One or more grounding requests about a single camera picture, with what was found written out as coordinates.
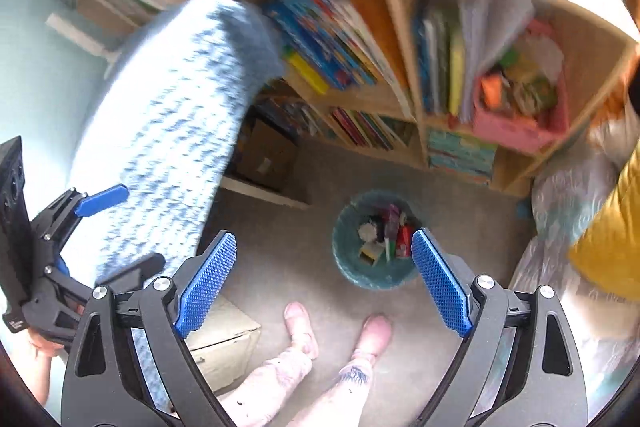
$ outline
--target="carpeted floor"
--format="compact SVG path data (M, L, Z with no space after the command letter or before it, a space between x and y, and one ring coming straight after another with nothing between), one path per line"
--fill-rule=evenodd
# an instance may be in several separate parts
M331 386L350 357L364 318L379 311L393 320L394 337L376 366L360 425L405 426L435 390L459 338L444 327L419 277L399 289L374 292L340 274L331 234L341 209L360 192L393 190L446 251L503 285L534 233L533 222L516 217L515 198L446 174L419 172L315 142L302 146L293 182L305 187L310 209L220 190L204 234L212 237L227 229L238 239L238 260L222 293L262 325L249 370L287 346L282 321L287 302L299 300L310 312L320 357L271 425L286 425Z

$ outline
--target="orange book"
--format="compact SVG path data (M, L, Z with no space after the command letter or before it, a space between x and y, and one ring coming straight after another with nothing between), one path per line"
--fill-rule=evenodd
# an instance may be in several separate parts
M386 6L386 0L350 0L350 2L367 25L380 51L385 55L395 76L395 78L387 78L386 80L398 98L402 111L405 115L411 116L413 111L410 104L409 82L406 78L402 52L398 45L398 36Z

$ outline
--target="yellow pillow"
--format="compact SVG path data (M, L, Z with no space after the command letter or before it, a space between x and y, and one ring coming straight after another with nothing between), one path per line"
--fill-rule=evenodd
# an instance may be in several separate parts
M597 286L640 301L640 142L568 257Z

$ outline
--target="blue lever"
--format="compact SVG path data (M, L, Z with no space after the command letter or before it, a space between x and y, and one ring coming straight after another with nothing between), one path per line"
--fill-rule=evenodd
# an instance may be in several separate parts
M124 203L129 197L129 189L124 185L115 185L98 192L93 196L87 196L76 205L74 212L78 217L95 216L98 212L111 208L116 204Z

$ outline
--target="blue knitted blanket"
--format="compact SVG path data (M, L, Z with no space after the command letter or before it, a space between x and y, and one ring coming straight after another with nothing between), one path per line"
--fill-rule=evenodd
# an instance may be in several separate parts
M174 274L194 254L242 118L261 86L282 76L274 35L257 9L191 0L133 35L92 110L70 176L90 194L122 183L126 203L85 219L63 256L76 279L151 252ZM168 397L142 330L136 349L158 407Z

